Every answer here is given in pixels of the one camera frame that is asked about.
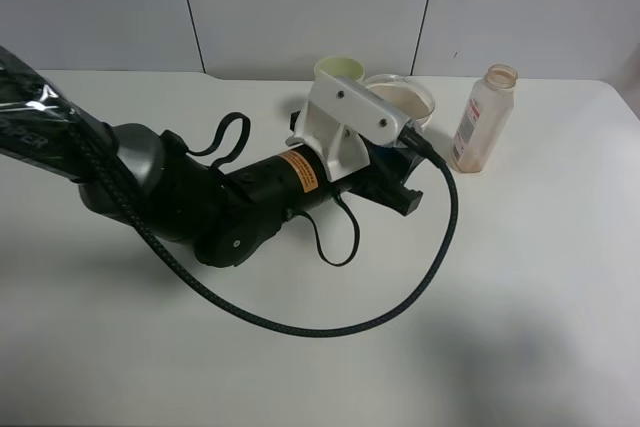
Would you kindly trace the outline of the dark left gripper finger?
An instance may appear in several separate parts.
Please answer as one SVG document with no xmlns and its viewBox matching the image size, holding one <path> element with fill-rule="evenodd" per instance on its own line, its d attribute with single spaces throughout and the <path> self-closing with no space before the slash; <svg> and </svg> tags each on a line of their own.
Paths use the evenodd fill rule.
<svg viewBox="0 0 640 427">
<path fill-rule="evenodd" d="M 420 205 L 423 192 L 405 184 L 419 163 L 403 154 L 371 154 L 370 164 L 349 175 L 344 186 L 356 196 L 410 215 Z"/>
<path fill-rule="evenodd" d="M 289 117 L 289 129 L 290 129 L 291 132 L 295 131 L 296 124 L 297 124 L 297 121 L 298 121 L 298 118 L 299 118 L 300 114 L 301 114 L 300 110 L 294 111 L 294 112 L 292 112 L 290 114 L 290 117 Z"/>
</svg>

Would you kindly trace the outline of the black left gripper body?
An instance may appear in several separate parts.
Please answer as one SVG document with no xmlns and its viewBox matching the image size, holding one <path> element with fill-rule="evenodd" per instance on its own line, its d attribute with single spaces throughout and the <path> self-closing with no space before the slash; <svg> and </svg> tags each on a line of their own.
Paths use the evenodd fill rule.
<svg viewBox="0 0 640 427">
<path fill-rule="evenodd" d="M 330 181 L 318 155 L 301 145 L 227 175 L 239 198 L 252 210 L 284 217 L 287 211 L 310 210 L 351 190 L 371 166 Z"/>
</svg>

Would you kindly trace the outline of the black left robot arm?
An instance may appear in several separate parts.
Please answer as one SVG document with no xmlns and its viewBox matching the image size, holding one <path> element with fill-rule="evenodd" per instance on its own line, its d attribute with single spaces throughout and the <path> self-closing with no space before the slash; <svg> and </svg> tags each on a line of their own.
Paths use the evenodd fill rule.
<svg viewBox="0 0 640 427">
<path fill-rule="evenodd" d="M 421 193 L 405 185 L 416 160 L 376 146 L 367 149 L 366 167 L 337 181 L 306 146 L 224 172 L 249 140 L 249 118 L 225 115 L 207 149 L 214 155 L 234 122 L 240 123 L 235 146 L 205 165 L 177 134 L 101 122 L 13 53 L 1 54 L 2 153 L 68 178 L 87 208 L 123 221 L 103 187 L 112 181 L 154 235 L 192 247 L 202 264 L 243 263 L 292 217 L 345 192 L 402 215 L 421 202 Z"/>
</svg>

